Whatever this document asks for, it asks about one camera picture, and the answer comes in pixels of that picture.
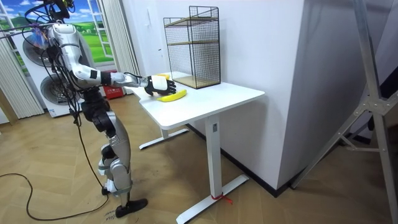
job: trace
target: wooden floor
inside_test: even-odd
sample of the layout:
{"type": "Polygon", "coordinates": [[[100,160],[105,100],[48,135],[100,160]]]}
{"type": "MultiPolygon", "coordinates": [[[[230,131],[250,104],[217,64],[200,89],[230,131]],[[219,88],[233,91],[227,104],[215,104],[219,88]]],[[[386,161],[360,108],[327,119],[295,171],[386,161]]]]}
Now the wooden floor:
{"type": "MultiPolygon", "coordinates": [[[[190,131],[139,151],[138,145],[160,136],[157,125],[141,109],[135,96],[111,100],[111,106],[130,135],[134,178],[131,197],[148,198],[148,206],[116,219],[113,210],[119,200],[111,197],[95,213],[52,223],[175,223],[179,213],[209,195],[205,141],[190,131]]],[[[71,117],[52,119],[44,114],[22,119],[14,126],[2,125],[0,131],[0,174],[19,172],[30,179],[34,186],[30,203],[33,215],[55,218],[90,210],[104,202],[71,117]]],[[[96,169],[106,138],[86,121],[82,132],[96,169]]],[[[222,169],[224,184],[242,174],[224,157],[222,169]]],[[[0,179],[0,223],[38,223],[25,212],[29,192],[21,177],[0,179]]],[[[228,197],[233,205],[219,201],[191,223],[391,222],[379,156],[371,152],[337,149],[297,190],[288,189],[278,198],[253,180],[228,197]]]]}

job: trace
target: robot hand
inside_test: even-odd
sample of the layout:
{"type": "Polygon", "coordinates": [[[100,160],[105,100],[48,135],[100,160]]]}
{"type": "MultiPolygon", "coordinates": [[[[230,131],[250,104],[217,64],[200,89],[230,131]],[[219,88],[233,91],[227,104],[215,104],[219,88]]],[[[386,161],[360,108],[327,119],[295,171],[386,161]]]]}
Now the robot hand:
{"type": "Polygon", "coordinates": [[[154,75],[147,77],[147,83],[148,85],[145,87],[145,92],[151,96],[154,95],[153,92],[160,95],[169,95],[176,92],[175,83],[162,76],[154,75]]]}

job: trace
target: metal wire rack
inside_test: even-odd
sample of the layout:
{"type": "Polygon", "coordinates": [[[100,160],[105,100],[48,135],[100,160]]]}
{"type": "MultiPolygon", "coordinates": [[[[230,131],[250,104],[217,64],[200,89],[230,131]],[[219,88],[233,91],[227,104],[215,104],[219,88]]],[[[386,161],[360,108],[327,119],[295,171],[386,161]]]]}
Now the metal wire rack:
{"type": "Polygon", "coordinates": [[[189,13],[164,18],[173,81],[195,89],[220,84],[218,8],[190,6],[189,13]]]}

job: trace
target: yellow object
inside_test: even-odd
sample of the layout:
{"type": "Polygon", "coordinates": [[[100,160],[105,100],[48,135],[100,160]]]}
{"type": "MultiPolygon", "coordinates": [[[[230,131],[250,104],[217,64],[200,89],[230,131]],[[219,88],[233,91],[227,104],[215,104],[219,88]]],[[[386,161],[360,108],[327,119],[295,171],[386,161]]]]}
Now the yellow object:
{"type": "Polygon", "coordinates": [[[165,77],[167,80],[170,79],[170,75],[168,75],[168,74],[156,74],[156,75],[165,77]]]}
{"type": "Polygon", "coordinates": [[[156,100],[159,100],[161,102],[171,102],[171,101],[183,98],[186,94],[187,94],[187,90],[181,90],[181,91],[174,93],[173,95],[162,96],[156,100]]]}

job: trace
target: red box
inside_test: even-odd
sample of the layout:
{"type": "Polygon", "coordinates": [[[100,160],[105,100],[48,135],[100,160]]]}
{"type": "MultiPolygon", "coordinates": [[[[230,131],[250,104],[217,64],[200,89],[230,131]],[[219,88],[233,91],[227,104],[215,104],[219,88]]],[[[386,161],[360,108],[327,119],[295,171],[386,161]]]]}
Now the red box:
{"type": "Polygon", "coordinates": [[[106,98],[108,100],[123,96],[123,89],[121,87],[110,87],[110,86],[103,86],[103,87],[106,98]]]}

